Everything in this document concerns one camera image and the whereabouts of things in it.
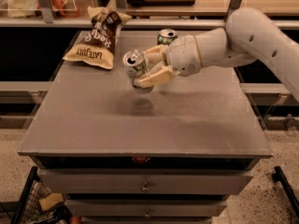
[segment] cabinet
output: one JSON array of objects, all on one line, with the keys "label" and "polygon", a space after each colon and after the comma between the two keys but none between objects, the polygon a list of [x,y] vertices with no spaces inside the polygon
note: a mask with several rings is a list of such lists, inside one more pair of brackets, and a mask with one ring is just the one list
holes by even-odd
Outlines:
[{"label": "cabinet", "polygon": [[122,31],[111,71],[64,62],[18,147],[83,223],[211,223],[272,156],[231,68],[133,90],[122,56],[157,34]]}]

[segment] black cable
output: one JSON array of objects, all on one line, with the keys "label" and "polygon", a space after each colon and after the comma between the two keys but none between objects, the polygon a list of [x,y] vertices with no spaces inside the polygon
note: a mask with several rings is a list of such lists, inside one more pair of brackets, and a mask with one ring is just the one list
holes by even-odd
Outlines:
[{"label": "black cable", "polygon": [[1,202],[0,202],[0,207],[1,207],[2,210],[7,214],[7,216],[9,217],[9,219],[11,220],[11,215],[10,215],[9,212],[6,210],[6,208],[4,208],[4,206],[2,205]]}]

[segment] silver can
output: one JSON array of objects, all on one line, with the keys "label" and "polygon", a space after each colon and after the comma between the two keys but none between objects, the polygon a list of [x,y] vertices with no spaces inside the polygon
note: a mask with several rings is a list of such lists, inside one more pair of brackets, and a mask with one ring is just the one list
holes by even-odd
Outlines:
[{"label": "silver can", "polygon": [[169,45],[175,39],[178,38],[178,34],[175,30],[172,29],[163,29],[158,34],[158,41],[157,44]]},{"label": "silver can", "polygon": [[124,70],[128,75],[132,86],[137,92],[147,93],[152,91],[153,86],[148,88],[141,88],[139,86],[136,86],[136,84],[134,83],[136,78],[141,77],[143,74],[146,74],[150,70],[149,63],[147,63],[146,57],[141,51],[137,49],[129,50],[123,55],[122,62]]}]

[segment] gray tabletop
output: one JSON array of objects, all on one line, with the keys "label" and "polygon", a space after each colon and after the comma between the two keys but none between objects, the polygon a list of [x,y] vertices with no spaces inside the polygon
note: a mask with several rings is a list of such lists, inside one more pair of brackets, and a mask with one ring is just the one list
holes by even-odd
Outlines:
[{"label": "gray tabletop", "polygon": [[[195,32],[179,32],[178,35]],[[266,136],[232,68],[209,67],[148,94],[121,59],[158,32],[122,31],[114,68],[64,62],[18,153],[30,156],[269,157]]]}]

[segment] terrazzo floor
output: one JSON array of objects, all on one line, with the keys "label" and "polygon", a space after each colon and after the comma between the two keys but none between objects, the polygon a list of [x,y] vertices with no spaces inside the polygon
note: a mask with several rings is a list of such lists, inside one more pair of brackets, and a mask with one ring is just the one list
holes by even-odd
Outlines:
[{"label": "terrazzo floor", "polygon": [[[0,129],[0,201],[17,201],[33,165],[16,153],[25,130]],[[280,184],[272,180],[274,167],[280,166],[292,185],[299,190],[299,132],[266,131],[274,156],[261,160],[252,170],[254,178],[238,196],[231,196],[227,208],[213,224],[297,224],[290,202]],[[0,223],[9,218],[0,214]]]}]

